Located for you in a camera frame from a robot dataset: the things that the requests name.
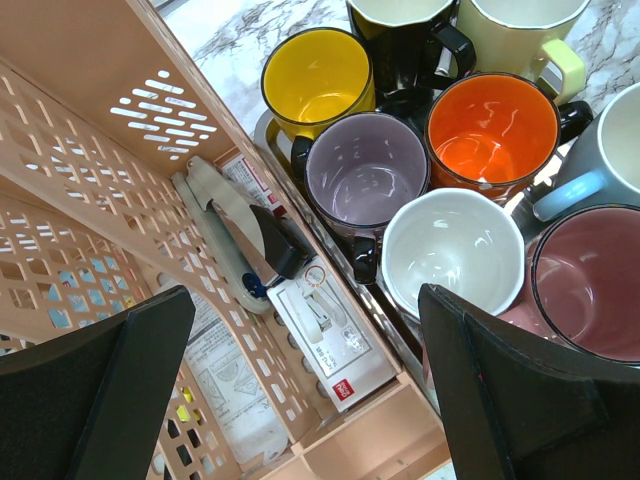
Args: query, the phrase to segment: black mug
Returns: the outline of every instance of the black mug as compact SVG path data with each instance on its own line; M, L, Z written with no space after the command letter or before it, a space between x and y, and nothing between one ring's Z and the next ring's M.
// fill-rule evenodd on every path
M398 9L394 2L348 0L351 30L373 63L377 103L382 111L405 115L429 103L433 90L444 90L473 71L473 43L449 20L454 0L425 2ZM455 78L436 72L443 48L458 66Z

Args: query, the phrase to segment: marble surface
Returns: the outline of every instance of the marble surface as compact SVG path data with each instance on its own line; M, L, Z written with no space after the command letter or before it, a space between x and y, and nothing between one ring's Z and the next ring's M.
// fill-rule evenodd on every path
M188 0L166 21L249 133L266 109L260 75L271 51L306 28L349 30L344 0ZM587 65L580 98L600 112L640 81L640 0L592 0L567 43Z

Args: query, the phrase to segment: mug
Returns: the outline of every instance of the mug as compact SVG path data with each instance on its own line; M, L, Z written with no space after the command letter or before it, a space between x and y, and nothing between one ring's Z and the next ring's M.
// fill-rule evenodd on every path
M369 56L356 37L336 28L305 30L282 42L267 59L261 87L293 142L291 169L300 182L320 132L350 113L375 109Z
M473 42L481 72L537 80L547 62L562 72L560 105L585 87L584 62L564 38L589 0L461 0L456 27Z
M571 147L554 181L538 200L542 221L602 203L640 206L640 83L618 93Z
M558 109L534 83L511 74L464 78L434 102L425 142L434 187L462 187L505 203L527 187L561 143L593 120L585 102Z
M520 303L503 320L609 360L640 363L640 208L590 207L529 247Z
M449 24L454 3L409 0L399 6L387 0L347 0L351 31L372 58L383 109L415 109L432 100L431 89L444 90L473 70L473 44ZM436 74L443 47L458 65L454 79Z
M315 141L305 186L321 215L353 244L358 283L375 282L377 243L394 214L422 195L429 161L419 135L384 113L358 113Z
M418 321L423 283L447 287L492 315L524 281L524 240L505 210L477 192L433 190L398 211L382 241L382 278Z

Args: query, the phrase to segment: mug rim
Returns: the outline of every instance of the mug rim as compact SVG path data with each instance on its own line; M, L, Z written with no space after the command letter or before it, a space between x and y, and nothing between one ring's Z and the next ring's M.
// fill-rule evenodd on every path
M299 37L301 35L310 33L310 32L315 32L318 30L327 30L327 31L333 31L333 32L337 32L337 33L342 33L348 37L351 37L353 40L355 40L358 45L360 46L360 48L362 49L362 51L364 52L364 54L367 57L367 66L369 67L369 72L367 74L367 81L364 84L364 88L362 89L362 91L360 92L360 95L358 95L358 97L353 101L352 104L350 104L345 110L343 110L342 112L340 112L337 115L334 115L331 118L327 118L325 120L319 120L316 122L300 122L298 120L293 120L291 118L287 118L284 115L282 115L280 112L278 112L273 105L271 104L271 102L269 102L269 99L267 97L267 92L266 92L266 87L265 87L265 77L267 75L267 68L269 67L269 64L271 63L271 60L273 60L273 58L276 56L276 54L280 51L280 49L282 47L284 47L287 43L289 43L290 41L294 40L296 37ZM350 32L347 32L346 30L342 30L340 28L336 28L336 27L314 27L314 28L307 28L306 30L302 30L298 33L295 33L293 35L291 35L289 38L286 38L285 40L283 40L282 42L280 42L280 44L273 49L273 51L271 52L271 54L267 57L267 61L264 64L264 67L262 68L262 74L260 75L260 91L262 92L262 99L264 100L264 103L267 105L267 108L269 109L270 112L272 112L276 117L280 118L281 120L284 120L287 123L291 123L293 125L301 125L301 126L305 126L305 127L309 127L309 126L317 126L317 125L323 125L325 123L333 123L336 120L340 119L341 117L343 117L345 115L345 113L348 113L355 105L358 104L358 102L360 102L364 96L367 94L368 91L368 87L369 85L372 83L373 81L373 62L371 60L371 55L369 55L369 52L367 51L367 49L364 46L364 43L355 35L353 35Z
M609 157L607 156L607 153L604 150L604 140L603 140L603 130L604 130L604 123L607 120L607 115L611 112L611 110L613 109L613 107L620 101L622 100L622 98L624 98L626 95L630 94L631 92L633 92L636 89L640 89L640 82L639 83L634 83L633 85L629 85L628 87L622 89L620 92L618 92L612 99L611 101L607 104L606 107L604 107L604 110L602 110L602 113L600 114L600 118L598 119L598 129L597 129L597 134L596 134L596 142L598 144L598 151L600 152L600 156L602 157L602 160L604 161L604 164L606 165L607 169L613 174L613 176L620 182L622 183L625 187L633 190L636 193L640 193L640 188L632 185L631 183L629 183L629 181L625 178L623 178L618 171L613 168L613 164L611 163L611 161L609 160Z
M415 128L411 127L411 125L407 124L403 120L400 120L399 118L394 117L393 115L389 115L388 113L384 113L384 112L376 112L375 110L370 110L370 111L366 111L366 112L354 112L354 113L351 113L349 115L346 115L345 117L339 119L334 124L330 125L327 129L323 130L320 133L320 135L318 135L316 137L316 139L313 142L313 145L311 146L311 148L313 149L313 146L318 142L318 140L320 140L320 138L326 132L328 132L329 130L334 128L342 120L346 120L347 118L355 117L355 116L358 116L358 115L375 115L375 116L383 116L383 117L391 118L392 120L395 120L396 122L401 123L407 129L409 129L409 131L411 131L411 133L413 133L416 136L416 140L418 140L418 143L420 144L420 146L422 147L422 150L424 151L424 158L425 158L425 163L426 163L426 175L425 175L425 178L424 178L424 183L422 184L422 187L420 188L420 193L418 193L418 196L416 198L410 200L410 202L412 202L413 200L415 200L417 198L420 198L422 195L424 195L424 193L427 190L427 186L429 185L429 179L431 178L431 162L429 162L429 154L427 153L427 149L424 146L424 142L420 138L419 132L417 132ZM344 220L341 220L341 219L333 216L331 213L327 212L326 209L323 208L318 203L318 201L314 198L314 196L311 194L311 188L309 187L309 177L307 175L308 166L309 166L309 160L307 159L307 163L305 164L305 167L304 167L304 188L305 188L305 191L309 194L309 199L311 200L311 203L313 203L313 205L323 215L325 215L326 217L331 219L331 221L336 222L339 225L342 225L342 226L345 226L345 227L349 227L349 228L353 228L353 229L360 229L360 230L365 230L365 229L368 230L368 229L384 227L385 225L388 225L395 218L395 216L398 214L398 212L400 210L402 210L407 205L407 204L405 204L402 207L400 207L400 210L398 210L398 212L396 212L389 220L386 220L384 222L372 223L370 225L360 225L360 224L354 224L354 223L345 222Z
M431 122L431 117L432 117L433 113L435 112L435 109L438 106L438 103L445 96L445 94L447 92L450 92L453 88L457 87L458 85L460 85L463 82L466 82L466 81L469 81L469 80L473 80L473 79L476 79L478 77L483 77L483 76L512 77L512 78L515 78L516 80L520 80L521 82L526 83L530 87L535 88L545 98L545 100L547 100L549 102L549 104L552 106L553 113L554 113L554 115L556 117L556 126L557 126L556 141L555 141L554 147L551 149L551 152L549 153L549 156L547 157L547 159L544 162L542 162L538 167L536 167L535 170L533 170L532 172L528 173L527 175L524 175L524 176L522 176L520 178L516 178L515 180L509 180L508 182L479 182L477 180L472 180L470 178L463 177L462 175L460 175L459 173L455 172L454 170L449 168L447 165L445 165L445 163L436 154L436 151L433 148L433 145L431 145L431 140L429 139L429 124ZM558 110L558 106L555 103L553 103L553 101L551 101L549 99L549 97L544 92L544 90L542 90L542 88L540 88L538 85L536 85L532 81L527 80L524 77L521 77L520 75L516 75L514 73L507 73L507 72L481 72L481 73L474 73L472 75L469 75L469 76L467 76L467 77L465 77L465 78L463 78L461 80L458 80L457 82L453 83L453 85L449 86L446 90L444 90L438 96L438 98L436 98L434 100L433 104L431 105L431 109L429 110L429 115L427 115L427 119L425 121L424 140L425 140L424 143L427 146L427 149L429 151L430 157L435 160L435 162L438 164L439 167L441 167L445 172L447 172L449 175L454 177L459 182L471 184L471 185L473 185L475 187L483 187L484 185L489 184L490 187L489 188L485 188L486 191L490 191L493 188L511 187L513 185L518 185L518 184L520 184L520 183L522 183L522 182L524 182L524 181L526 181L528 179L531 179L531 178L535 177L538 173L540 173L540 171L542 169L544 169L544 167L547 166L547 164L551 161L551 159L556 155L556 153L558 151L558 147L560 146L560 111Z
M391 222L389 222L389 226L387 227L387 229L384 232L384 236L382 238L382 251L380 252L380 270L382 271L382 278L384 281L385 286L387 287L387 289L389 290L389 293L391 294L391 297L393 298L393 301L396 302L399 306L401 306L406 312L408 312L410 315L416 317L416 318L420 318L419 315L419 311L417 308L412 307L411 305L409 305L409 303L407 301L404 300L404 298L402 297L402 295L399 294L398 289L396 289L395 287L391 287L391 282L388 281L391 278L391 275L389 273L389 267L387 265L387 262L385 261L385 253L387 251L388 247L388 235L390 235L389 232L391 232L393 230L393 227L396 225L396 223L398 223L400 220L399 218L402 216L403 213L405 213L407 210L409 210L410 208L412 208L414 205L418 202L421 201L426 201L426 199L428 198L433 198L439 195L447 195L447 194L457 194L457 195L466 195L466 196L470 196L470 197L475 197L476 200L480 200L481 202L490 205L491 208L495 209L496 211L499 211L500 213L502 213L503 217L507 220L507 223L509 224L509 226L511 227L511 230L516 234L516 239L518 240L518 245L520 246L519 248L519 261L518 261L518 278L517 281L515 282L515 287L512 289L511 293L509 294L509 296L507 297L507 300L502 302L502 304L500 304L501 310L498 312L498 309L496 308L495 311L497 313L493 313L493 312L487 312L490 315L500 315L501 313L503 313L505 310L507 310L509 308L509 306L511 306L513 304L513 302L516 300L516 298L518 297L518 294L520 293L520 291L522 290L522 286L524 285L524 281L525 281L525 273L526 273L526 268L525 268L525 262L526 262L526 248L525 248L525 243L524 243L524 238L522 237L522 232L520 232L520 229L518 228L518 225L516 224L515 220L513 219L513 217L509 214L507 214L507 212L505 211L504 208L502 208L500 205L496 204L495 202L492 202L490 199L488 199L487 197L485 197L484 195L476 192L475 190L470 190L468 188L456 188L456 187L443 187L443 188L437 188L435 190L431 190L430 192L427 192L426 194L412 200L411 202L405 204L402 206L402 208L400 208L400 210L398 210L396 212L396 214L393 216L393 218L391 219Z
M389 23L389 22L381 23L380 21L375 20L370 15L367 15L364 12L362 12L362 10L360 10L360 8L355 6L353 0L347 0L347 4L349 5L350 8L353 8L356 12L358 12L360 15L362 15L362 17L365 20L367 20L368 22L374 23L376 25L381 25L381 26L387 27L387 28L400 28L400 27L406 27L408 25L419 25L421 23L430 22L436 16L440 15L444 10L446 10L448 7L450 7L454 3L454 0L443 0L443 1L444 1L444 5L437 12L434 12L433 15L431 15L431 17L422 18L420 20L414 20L414 21L411 21L411 22L408 22L408 23Z
M635 205L629 205L629 204L626 204L626 203L604 203L604 204L600 204L600 205L594 205L594 206L591 206L591 207L582 208L582 209L577 210L577 211L567 215L566 217L563 217L560 220L556 221L547 230L545 230L544 233L542 233L542 236L540 237L540 241L538 242L538 245L536 246L535 252L534 252L533 257L531 259L531 267L530 267L530 272L531 272L530 273L531 274L531 291L533 293L533 298L534 298L534 300L536 302L536 307L538 308L538 311L542 315L542 318L544 318L544 321L551 328L551 330L553 330L553 332L556 335L558 335L558 337L560 337L565 343L570 345L572 348L575 348L576 350L578 350L578 351L580 351L582 353L588 353L589 355L594 355L594 356L596 356L598 358L602 358L604 360L609 360L611 362L622 363L624 365L639 366L640 365L640 358L638 360L616 360L615 358L606 357L604 355L600 355L598 353L592 352L591 350L588 350L588 349L578 345L577 343L575 343L573 340L571 340L569 337L567 337L564 333L562 333L562 331L560 331L560 329L555 325L553 320L551 320L551 318L549 317L549 315L545 311L544 306L542 305L542 300L540 299L540 294L538 292L538 286L537 286L538 281L536 279L536 272L537 272L538 263L539 263L539 260L540 260L540 256L542 255L542 250L543 250L545 244L549 241L549 239L553 235L553 233L558 228L560 228L562 225L564 225L567 221L571 220L574 217L577 217L578 215L582 215L583 213L589 213L589 212L594 211L594 210L601 210L601 209L604 209L604 208L621 208L623 210L634 210L634 211L640 213L640 207L636 207Z
M566 18L563 18L562 20L558 20L557 22L548 23L546 25L536 25L534 27L525 27L521 25L513 25L511 23L498 20L496 17L494 17L493 15L490 15L485 9L483 9L480 5L478 5L478 0L471 0L471 3L473 4L474 8L478 10L478 12L487 20L490 20L493 23L496 23L502 27L510 28L512 30L551 30L552 28L559 27L560 25L564 25L565 23L569 23L575 20L576 18L578 18L587 9L589 2L591 2L591 0L584 0L582 2L582 5L580 5L580 7L575 12L573 12L573 14L569 15Z

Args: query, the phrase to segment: blue mug handle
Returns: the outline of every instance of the blue mug handle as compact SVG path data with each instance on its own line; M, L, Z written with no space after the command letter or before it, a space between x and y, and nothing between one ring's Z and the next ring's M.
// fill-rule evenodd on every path
M597 171L587 172L538 200L533 206L533 214L538 220L547 222L572 205L599 192L605 185L606 180L602 174Z

